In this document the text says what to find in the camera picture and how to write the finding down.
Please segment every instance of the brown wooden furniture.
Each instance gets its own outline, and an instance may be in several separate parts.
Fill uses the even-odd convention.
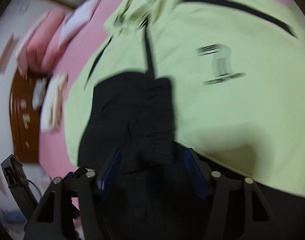
[[[37,79],[43,75],[28,72],[27,80],[15,73],[9,103],[14,154],[24,163],[38,162],[40,112],[33,110],[32,98]]]

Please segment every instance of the screw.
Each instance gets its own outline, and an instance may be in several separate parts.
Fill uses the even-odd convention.
[[[54,183],[54,184],[58,184],[58,183],[60,183],[62,180],[63,180],[63,179],[62,179],[61,177],[56,177],[56,178],[53,179],[53,183]]]
[[[88,171],[88,172],[86,173],[87,178],[92,178],[92,177],[94,177],[95,175],[96,175],[96,172],[94,172],[94,171]]]
[[[245,182],[248,184],[252,184],[254,180],[252,178],[245,178]]]
[[[221,173],[219,171],[213,171],[211,173],[211,176],[213,176],[214,178],[219,178],[221,176]]]

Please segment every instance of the yellow-green garment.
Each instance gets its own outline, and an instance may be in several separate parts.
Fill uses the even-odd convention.
[[[175,140],[267,186],[305,196],[305,20],[273,0],[229,0],[273,16],[181,0],[124,0],[107,20],[113,36],[64,106],[67,150],[77,165],[93,87],[124,71],[145,72],[144,18],[156,77],[173,84]]]

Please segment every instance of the wooden cabinet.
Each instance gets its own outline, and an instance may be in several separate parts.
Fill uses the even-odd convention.
[[[28,72],[27,80],[15,73],[10,94],[10,123],[14,154],[23,163],[38,162],[40,111],[33,110],[32,98],[37,79],[43,75]]]

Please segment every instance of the pink mattress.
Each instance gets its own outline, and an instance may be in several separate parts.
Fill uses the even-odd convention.
[[[293,0],[276,1],[283,4],[293,2]],[[68,86],[64,94],[64,101],[67,99],[71,85],[89,57],[107,38],[107,33],[103,30],[103,24],[121,2],[122,0],[101,0],[90,23],[72,40],[58,63],[54,74],[68,73]],[[70,164],[68,158],[63,124],[58,133],[40,134],[39,161],[51,178],[64,177],[69,171],[76,170],[76,167]]]

